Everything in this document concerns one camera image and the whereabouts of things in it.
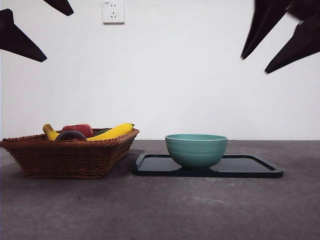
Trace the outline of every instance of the banana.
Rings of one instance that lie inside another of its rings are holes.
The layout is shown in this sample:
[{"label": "banana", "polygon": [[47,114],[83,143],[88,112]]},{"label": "banana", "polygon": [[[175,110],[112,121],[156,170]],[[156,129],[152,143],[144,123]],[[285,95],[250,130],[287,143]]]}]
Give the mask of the banana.
[{"label": "banana", "polygon": [[110,129],[109,131],[106,131],[100,135],[93,136],[87,138],[88,141],[97,141],[97,140],[107,140],[107,139],[113,139],[116,137],[119,137],[121,135],[124,135],[134,128],[134,124],[132,123],[122,123],[118,126],[115,126],[114,128]]},{"label": "banana", "polygon": [[58,137],[59,133],[56,132],[52,126],[50,124],[45,124],[42,127],[42,130],[44,131],[44,133],[46,134],[48,140],[50,141],[54,141],[56,139],[56,137]]}]

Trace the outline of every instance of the gray concrete floor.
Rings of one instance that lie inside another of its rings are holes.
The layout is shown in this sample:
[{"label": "gray concrete floor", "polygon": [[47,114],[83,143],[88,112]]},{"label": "gray concrete floor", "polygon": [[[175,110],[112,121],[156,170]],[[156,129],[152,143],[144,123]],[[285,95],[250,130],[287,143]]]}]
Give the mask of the gray concrete floor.
[{"label": "gray concrete floor", "polygon": [[136,176],[136,140],[102,179],[28,179],[1,152],[2,240],[319,240],[320,141],[229,141],[226,154],[261,157],[281,178]]}]

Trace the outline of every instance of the bowl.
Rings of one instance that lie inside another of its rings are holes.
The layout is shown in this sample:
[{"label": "bowl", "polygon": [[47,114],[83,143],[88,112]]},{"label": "bowl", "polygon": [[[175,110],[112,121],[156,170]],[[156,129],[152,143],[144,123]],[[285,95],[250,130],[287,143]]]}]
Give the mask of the bowl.
[{"label": "bowl", "polygon": [[184,169],[205,170],[217,164],[226,151],[228,138],[209,134],[165,136],[171,158]]}]

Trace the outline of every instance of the plum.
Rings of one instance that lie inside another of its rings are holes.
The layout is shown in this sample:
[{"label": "plum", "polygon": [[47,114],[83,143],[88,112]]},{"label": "plum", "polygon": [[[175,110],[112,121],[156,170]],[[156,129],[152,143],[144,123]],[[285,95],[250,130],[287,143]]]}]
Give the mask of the plum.
[{"label": "plum", "polygon": [[87,141],[87,138],[79,131],[63,131],[55,138],[55,140]]}]

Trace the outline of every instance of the green fruit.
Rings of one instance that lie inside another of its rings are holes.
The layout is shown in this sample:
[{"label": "green fruit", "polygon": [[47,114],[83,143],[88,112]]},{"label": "green fruit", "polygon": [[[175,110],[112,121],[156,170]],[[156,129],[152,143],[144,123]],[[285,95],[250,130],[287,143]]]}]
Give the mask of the green fruit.
[{"label": "green fruit", "polygon": [[97,132],[96,136],[98,136],[98,135],[100,135],[100,134],[103,134],[103,133],[109,131],[110,129],[111,129],[111,128],[109,128],[109,129],[104,129],[104,130],[100,130],[100,131]]}]

